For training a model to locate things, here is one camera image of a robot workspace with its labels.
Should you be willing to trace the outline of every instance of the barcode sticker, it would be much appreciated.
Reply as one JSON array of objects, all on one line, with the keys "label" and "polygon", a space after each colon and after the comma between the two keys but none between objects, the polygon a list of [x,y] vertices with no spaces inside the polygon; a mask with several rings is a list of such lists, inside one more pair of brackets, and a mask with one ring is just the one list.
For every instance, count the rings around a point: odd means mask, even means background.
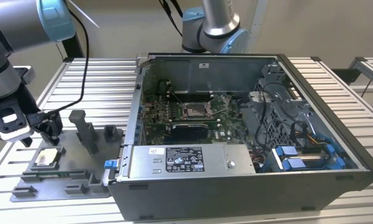
[{"label": "barcode sticker", "polygon": [[150,148],[150,154],[164,155],[164,148]]}]

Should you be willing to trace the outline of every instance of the sticker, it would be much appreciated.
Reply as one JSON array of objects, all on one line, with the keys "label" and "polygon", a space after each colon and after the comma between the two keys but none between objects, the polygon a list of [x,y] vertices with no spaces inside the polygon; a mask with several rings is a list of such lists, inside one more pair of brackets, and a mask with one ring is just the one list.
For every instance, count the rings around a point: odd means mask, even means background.
[{"label": "sticker", "polygon": [[150,154],[164,155],[164,148],[150,148]]},{"label": "sticker", "polygon": [[200,63],[199,68],[200,69],[208,69],[210,68],[210,63]]},{"label": "sticker", "polygon": [[47,174],[47,175],[39,175],[39,177],[42,177],[42,178],[59,178],[60,175],[58,175],[58,174]]},{"label": "sticker", "polygon": [[206,163],[202,147],[167,148],[168,172],[204,172]]}]

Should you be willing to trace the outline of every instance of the blue latch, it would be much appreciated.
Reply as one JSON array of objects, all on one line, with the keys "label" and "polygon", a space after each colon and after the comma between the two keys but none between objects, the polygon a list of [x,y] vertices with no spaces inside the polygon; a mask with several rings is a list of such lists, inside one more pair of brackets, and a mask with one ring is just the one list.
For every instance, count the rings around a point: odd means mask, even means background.
[{"label": "blue latch", "polygon": [[300,158],[287,159],[282,162],[286,171],[294,171],[306,168],[306,164]]},{"label": "blue latch", "polygon": [[327,151],[328,151],[328,153],[330,153],[331,156],[334,156],[335,153],[336,153],[336,150],[335,150],[334,146],[330,145],[330,144],[327,145]]},{"label": "blue latch", "polygon": [[296,150],[295,146],[279,146],[276,148],[276,153],[279,156],[286,156],[286,157],[291,157],[291,156],[298,156],[299,152]]},{"label": "blue latch", "polygon": [[106,169],[116,169],[118,168],[118,161],[107,160],[104,168]]}]

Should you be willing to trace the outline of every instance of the robotic arm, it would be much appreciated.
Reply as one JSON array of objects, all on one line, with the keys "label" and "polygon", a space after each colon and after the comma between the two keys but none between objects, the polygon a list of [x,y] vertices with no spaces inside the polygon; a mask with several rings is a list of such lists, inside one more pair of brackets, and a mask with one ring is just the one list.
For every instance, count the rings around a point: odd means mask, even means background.
[{"label": "robotic arm", "polygon": [[58,145],[63,130],[59,113],[40,111],[27,89],[26,71],[11,65],[8,56],[40,44],[75,36],[71,14],[63,0],[0,2],[0,137],[32,143],[34,132]]},{"label": "robotic arm", "polygon": [[244,53],[250,32],[240,27],[232,0],[203,0],[183,16],[183,49],[191,53]]}]

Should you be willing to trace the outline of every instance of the motherboard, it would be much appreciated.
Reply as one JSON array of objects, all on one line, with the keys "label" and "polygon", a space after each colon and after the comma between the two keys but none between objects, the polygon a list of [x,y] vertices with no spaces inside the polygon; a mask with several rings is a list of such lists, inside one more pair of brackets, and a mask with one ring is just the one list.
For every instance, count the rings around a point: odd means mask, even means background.
[{"label": "motherboard", "polygon": [[239,100],[232,94],[148,95],[144,104],[147,145],[252,145],[254,136],[243,121]]}]

